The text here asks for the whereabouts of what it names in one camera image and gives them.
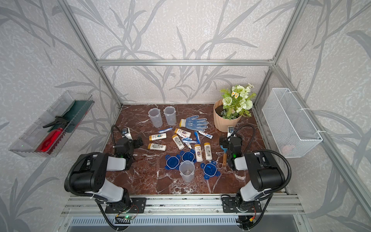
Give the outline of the small white toothpaste tube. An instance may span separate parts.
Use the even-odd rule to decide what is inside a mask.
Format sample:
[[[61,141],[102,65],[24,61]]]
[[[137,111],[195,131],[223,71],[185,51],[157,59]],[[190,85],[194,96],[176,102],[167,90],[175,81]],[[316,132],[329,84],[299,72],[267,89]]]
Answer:
[[[209,138],[209,139],[212,139],[213,138],[213,136],[211,134],[205,133],[203,131],[198,131],[198,133],[201,134],[201,135],[203,135],[203,136],[205,136],[205,137],[207,137],[207,138]]]

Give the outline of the white shampoo bottle yellow cap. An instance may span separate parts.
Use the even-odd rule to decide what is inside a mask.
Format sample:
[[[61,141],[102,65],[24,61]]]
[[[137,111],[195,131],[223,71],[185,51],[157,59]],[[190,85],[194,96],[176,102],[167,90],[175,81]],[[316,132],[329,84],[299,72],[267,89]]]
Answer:
[[[197,162],[203,162],[202,147],[200,144],[194,146]]]

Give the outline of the clear container blue lid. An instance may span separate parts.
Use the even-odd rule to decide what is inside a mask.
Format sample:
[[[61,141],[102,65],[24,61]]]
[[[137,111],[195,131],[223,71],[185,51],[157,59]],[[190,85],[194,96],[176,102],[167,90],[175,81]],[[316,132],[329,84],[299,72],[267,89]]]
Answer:
[[[176,109],[173,106],[167,106],[163,110],[168,125],[176,125]]]
[[[158,108],[152,108],[148,111],[148,116],[155,128],[160,128],[163,125],[161,112]]]
[[[195,165],[193,162],[186,160],[180,164],[179,171],[182,179],[186,183],[190,183],[194,179]]]

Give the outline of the clear container blue lid front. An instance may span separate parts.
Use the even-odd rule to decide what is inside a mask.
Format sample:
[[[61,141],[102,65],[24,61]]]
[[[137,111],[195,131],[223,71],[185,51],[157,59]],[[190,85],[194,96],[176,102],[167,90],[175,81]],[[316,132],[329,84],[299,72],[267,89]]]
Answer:
[[[186,183],[190,183],[194,179],[195,165],[193,162],[186,160],[180,164],[179,171],[182,179]]]

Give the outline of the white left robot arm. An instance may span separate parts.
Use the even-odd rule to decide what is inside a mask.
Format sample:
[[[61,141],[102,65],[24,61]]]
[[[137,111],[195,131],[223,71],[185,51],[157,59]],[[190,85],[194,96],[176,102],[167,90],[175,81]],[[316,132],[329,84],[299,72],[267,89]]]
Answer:
[[[69,170],[64,188],[77,196],[95,198],[99,203],[131,207],[127,189],[106,179],[108,171],[127,171],[135,161],[134,150],[144,145],[141,137],[133,139],[129,128],[111,127],[114,152],[82,154]]]

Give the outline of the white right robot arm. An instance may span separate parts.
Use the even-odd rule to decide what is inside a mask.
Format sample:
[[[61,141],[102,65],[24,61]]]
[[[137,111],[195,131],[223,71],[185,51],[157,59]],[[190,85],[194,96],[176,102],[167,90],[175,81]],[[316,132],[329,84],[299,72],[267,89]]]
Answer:
[[[272,197],[275,192],[284,189],[292,178],[291,166],[280,153],[269,149],[249,152],[252,140],[242,150],[243,139],[237,131],[244,127],[252,128],[252,136],[255,136],[254,126],[245,124],[237,129],[228,126],[227,137],[219,139],[219,144],[225,151],[224,163],[233,170],[247,170],[250,176],[249,182],[235,196],[235,205],[240,210]]]

